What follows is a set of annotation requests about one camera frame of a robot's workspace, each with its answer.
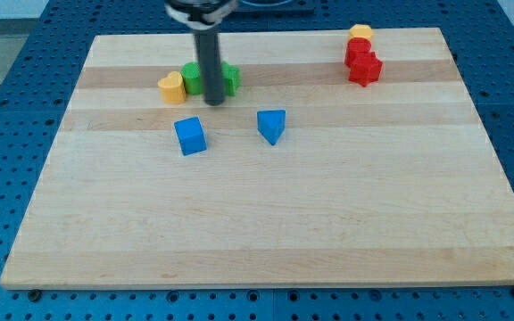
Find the silver black robot wrist flange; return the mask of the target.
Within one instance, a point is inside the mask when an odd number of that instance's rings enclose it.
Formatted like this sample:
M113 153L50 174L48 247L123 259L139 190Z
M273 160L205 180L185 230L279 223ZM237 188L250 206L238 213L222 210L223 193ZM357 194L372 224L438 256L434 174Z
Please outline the silver black robot wrist flange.
M237 0L165 0L166 13L189 28L221 24L238 6Z

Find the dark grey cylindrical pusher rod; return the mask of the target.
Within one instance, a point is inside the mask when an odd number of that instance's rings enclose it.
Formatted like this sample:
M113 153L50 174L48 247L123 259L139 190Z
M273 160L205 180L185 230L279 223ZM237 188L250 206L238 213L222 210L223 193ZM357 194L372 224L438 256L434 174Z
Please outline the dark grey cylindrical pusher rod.
M218 106L225 101L225 84L221 67L220 27L194 30L196 58L200 68L204 102Z

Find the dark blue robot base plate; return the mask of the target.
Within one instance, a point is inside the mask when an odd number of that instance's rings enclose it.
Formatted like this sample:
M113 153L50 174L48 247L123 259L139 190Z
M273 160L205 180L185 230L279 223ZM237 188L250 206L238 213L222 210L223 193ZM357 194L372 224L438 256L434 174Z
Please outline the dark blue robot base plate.
M239 0L234 15L311 13L317 0Z

